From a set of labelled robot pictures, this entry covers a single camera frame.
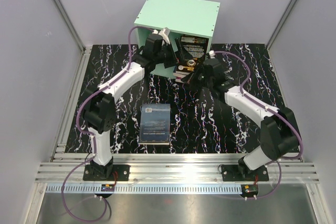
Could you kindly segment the black paperback book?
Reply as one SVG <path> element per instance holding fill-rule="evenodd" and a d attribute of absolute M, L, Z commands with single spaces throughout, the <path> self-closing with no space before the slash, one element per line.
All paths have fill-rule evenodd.
<path fill-rule="evenodd" d="M 184 63 L 178 63 L 174 71 L 193 72 L 198 62 L 205 56 L 208 48 L 208 38 L 181 35 L 178 37 L 183 46 Z"/>

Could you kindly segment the dark blue hardcover book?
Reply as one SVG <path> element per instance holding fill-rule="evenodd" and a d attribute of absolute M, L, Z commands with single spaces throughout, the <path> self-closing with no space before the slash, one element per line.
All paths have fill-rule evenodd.
<path fill-rule="evenodd" d="M 139 144 L 169 145 L 170 142 L 169 104 L 143 104 L 141 107 Z"/>

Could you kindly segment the purple 117-Storey Treehouse book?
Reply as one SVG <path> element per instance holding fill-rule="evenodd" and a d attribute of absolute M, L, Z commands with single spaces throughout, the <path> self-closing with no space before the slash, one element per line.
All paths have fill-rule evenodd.
<path fill-rule="evenodd" d="M 183 78 L 181 78 L 181 77 L 176 77 L 176 79 L 175 79 L 177 82 L 183 82 L 183 83 L 186 83 L 186 82 L 188 82 L 188 77 L 183 77 Z"/>

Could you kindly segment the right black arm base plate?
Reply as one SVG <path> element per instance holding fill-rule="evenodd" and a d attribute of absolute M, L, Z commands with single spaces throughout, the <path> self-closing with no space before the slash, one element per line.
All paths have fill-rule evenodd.
<path fill-rule="evenodd" d="M 240 165 L 228 165 L 220 164 L 218 167 L 222 180 L 224 182 L 242 182 L 242 181 L 254 181 L 254 176 L 248 174 L 246 170 Z"/>

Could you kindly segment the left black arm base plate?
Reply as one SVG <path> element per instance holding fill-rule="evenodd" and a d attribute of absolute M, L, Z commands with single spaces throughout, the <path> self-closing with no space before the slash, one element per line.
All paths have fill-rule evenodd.
<path fill-rule="evenodd" d="M 86 165 L 83 174 L 84 181 L 115 181 L 127 182 L 130 175 L 130 165 L 108 165 L 98 168 L 93 165 Z"/>

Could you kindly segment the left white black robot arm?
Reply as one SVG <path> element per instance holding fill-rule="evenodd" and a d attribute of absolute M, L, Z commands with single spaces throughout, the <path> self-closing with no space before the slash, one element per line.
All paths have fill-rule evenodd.
<path fill-rule="evenodd" d="M 135 54 L 129 55 L 129 62 L 112 79 L 95 89 L 87 89 L 88 97 L 80 106 L 76 120 L 84 120 L 91 142 L 92 158 L 85 161 L 84 181 L 116 180 L 118 172 L 129 171 L 128 165 L 113 164 L 110 150 L 110 131 L 117 120 L 116 103 L 134 84 L 162 64 L 169 68 L 177 64 L 178 59 L 169 39 L 170 30 L 151 29 Z"/>

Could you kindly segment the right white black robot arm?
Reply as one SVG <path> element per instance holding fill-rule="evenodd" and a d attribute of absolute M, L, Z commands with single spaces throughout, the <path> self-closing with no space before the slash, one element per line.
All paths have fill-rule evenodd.
<path fill-rule="evenodd" d="M 194 89 L 208 88 L 212 96 L 248 116 L 260 128 L 260 145 L 242 157 L 234 169 L 243 180 L 251 180 L 262 167 L 288 159 L 287 153 L 299 149 L 302 138 L 293 111 L 279 109 L 249 94 L 243 84 L 227 78 L 218 51 L 210 51 L 182 82 Z"/>

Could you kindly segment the blue orange Jane Eyre book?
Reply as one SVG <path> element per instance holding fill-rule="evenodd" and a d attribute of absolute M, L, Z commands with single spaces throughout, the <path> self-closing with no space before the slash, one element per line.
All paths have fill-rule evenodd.
<path fill-rule="evenodd" d="M 179 78 L 184 78 L 185 76 L 188 76 L 191 72 L 190 71 L 173 71 L 173 75 Z"/>

